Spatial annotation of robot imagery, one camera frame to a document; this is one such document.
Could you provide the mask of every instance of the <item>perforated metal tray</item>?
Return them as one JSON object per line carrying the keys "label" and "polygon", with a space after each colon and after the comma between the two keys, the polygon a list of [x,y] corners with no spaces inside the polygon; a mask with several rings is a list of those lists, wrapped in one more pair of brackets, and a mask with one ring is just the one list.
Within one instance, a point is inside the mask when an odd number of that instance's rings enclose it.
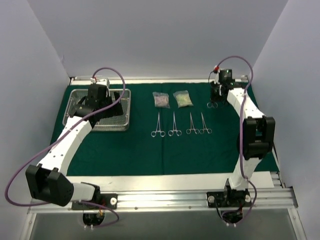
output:
{"label": "perforated metal tray", "polygon": [[[122,89],[110,89],[110,93],[112,96],[112,101],[115,101],[114,92],[122,92]],[[86,96],[88,93],[88,89],[74,89],[70,93],[70,97],[68,103],[66,105],[66,109],[64,112],[64,117],[62,124],[65,126],[67,123],[67,119],[69,117],[69,113],[72,108],[80,101],[80,99]],[[93,131],[126,131],[129,128],[130,122],[130,105],[131,105],[131,91],[130,89],[126,89],[123,97],[121,98],[121,104],[123,109],[123,115],[121,116],[113,116],[109,118],[101,119],[93,128]]]}

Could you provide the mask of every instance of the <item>dark green surface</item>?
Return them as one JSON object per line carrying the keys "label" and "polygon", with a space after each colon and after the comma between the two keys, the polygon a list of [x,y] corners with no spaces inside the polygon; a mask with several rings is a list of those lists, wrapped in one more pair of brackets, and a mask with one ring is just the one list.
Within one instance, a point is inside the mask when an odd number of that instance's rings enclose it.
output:
{"label": "dark green surface", "polygon": [[[54,126],[52,140],[63,130],[63,117],[73,89],[68,86]],[[69,176],[138,176],[170,174],[231,173],[238,160],[236,140],[239,117],[232,106],[208,109],[210,89],[207,83],[128,84],[131,90],[130,126],[125,132],[91,132],[84,139],[69,166]],[[179,108],[173,93],[188,90],[194,104]],[[169,94],[170,109],[155,108],[152,92]],[[256,103],[252,89],[248,91]],[[173,112],[181,136],[168,136],[173,128]],[[161,130],[165,137],[151,137],[160,112]],[[194,127],[202,128],[201,112],[212,134],[186,134],[190,128],[190,112]],[[278,171],[269,154],[256,171]]]}

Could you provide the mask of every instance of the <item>purple cable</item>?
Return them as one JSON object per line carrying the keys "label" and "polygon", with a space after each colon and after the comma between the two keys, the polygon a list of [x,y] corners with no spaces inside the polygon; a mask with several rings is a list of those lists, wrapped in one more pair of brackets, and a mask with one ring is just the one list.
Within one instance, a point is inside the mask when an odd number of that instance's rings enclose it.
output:
{"label": "purple cable", "polygon": [[34,155],[33,157],[31,157],[24,165],[22,165],[14,174],[13,176],[10,178],[8,184],[6,185],[5,187],[5,192],[4,192],[4,197],[5,197],[5,200],[14,205],[14,206],[18,206],[18,207],[33,207],[33,206],[40,206],[40,205],[45,205],[45,204],[49,204],[49,202],[37,202],[37,203],[18,203],[18,202],[15,202],[15,201],[12,201],[9,197],[9,188],[12,184],[12,182],[15,180],[15,178],[17,177],[17,175],[22,171],[22,169],[24,169],[28,164],[30,164],[34,159],[38,158],[40,155],[46,153],[47,151],[49,151],[53,146],[57,145],[58,143],[60,143],[76,126],[78,126],[82,121],[88,119],[89,117],[95,115],[95,114],[98,114],[98,113],[101,113],[109,108],[112,108],[114,105],[116,105],[117,103],[120,102],[121,98],[124,96],[125,94],[125,90],[126,90],[126,83],[125,83],[125,80],[124,78],[122,77],[122,75],[120,74],[120,72],[118,72],[117,70],[115,70],[114,68],[112,67],[101,67],[99,68],[98,70],[96,70],[92,77],[94,78],[95,75],[97,74],[97,72],[99,72],[100,70],[111,70],[113,72],[115,72],[116,74],[119,75],[119,77],[121,78],[122,80],[122,83],[123,83],[123,90],[122,90],[122,93],[120,94],[120,97],[115,101],[113,102],[112,104],[106,106],[106,107],[103,107],[99,110],[96,110],[96,111],[93,111],[91,113],[89,113],[88,115],[84,116],[83,118],[81,118],[76,124],[74,124],[72,127],[70,127],[69,131],[67,131],[65,134],[63,134],[58,140],[56,140],[54,143],[52,143],[50,146],[46,147],[45,149],[43,149],[42,151],[38,152],[36,155]]}
{"label": "purple cable", "polygon": [[85,204],[85,205],[94,206],[94,207],[98,207],[98,208],[101,208],[101,209],[104,209],[104,210],[108,210],[108,211],[110,211],[111,213],[113,213],[116,216],[116,220],[109,221],[107,223],[94,226],[94,228],[103,228],[103,227],[110,226],[112,224],[117,223],[119,221],[119,219],[120,219],[120,217],[119,217],[118,213],[116,213],[116,211],[114,211],[113,209],[108,208],[106,206],[103,206],[103,205],[100,205],[100,204],[97,204],[97,203],[93,203],[93,202],[90,202],[90,201],[80,201],[79,203]]}
{"label": "purple cable", "polygon": [[[248,209],[248,212],[246,213],[246,215],[240,220],[237,222],[237,224],[241,223],[251,212],[256,200],[257,200],[257,188],[256,186],[249,180],[249,178],[245,175],[245,172],[244,172],[244,156],[243,156],[243,140],[244,140],[244,134],[243,134],[243,120],[244,120],[244,107],[245,107],[245,103],[246,103],[246,100],[247,100],[247,90],[248,88],[250,87],[250,85],[252,84],[252,81],[254,79],[254,70],[251,66],[251,64],[245,59],[243,58],[242,56],[237,56],[237,55],[233,55],[233,56],[228,56],[226,58],[224,58],[223,60],[221,60],[217,67],[220,66],[220,64],[222,64],[225,60],[227,59],[231,59],[231,58],[236,58],[236,59],[241,59],[243,61],[246,62],[246,64],[248,64],[249,68],[250,68],[250,71],[251,71],[251,78],[248,82],[248,84],[245,86],[244,88],[244,96],[243,96],[243,101],[241,103],[241,108],[240,108],[240,144],[239,144],[239,156],[240,156],[240,171],[241,171],[241,175],[244,179],[247,180],[247,182],[253,187],[253,190],[254,190],[254,198],[252,200],[252,204],[250,206],[250,208]],[[221,218],[223,218],[224,214],[227,214],[227,213],[234,213],[235,211],[225,211],[222,215],[221,215]]]}

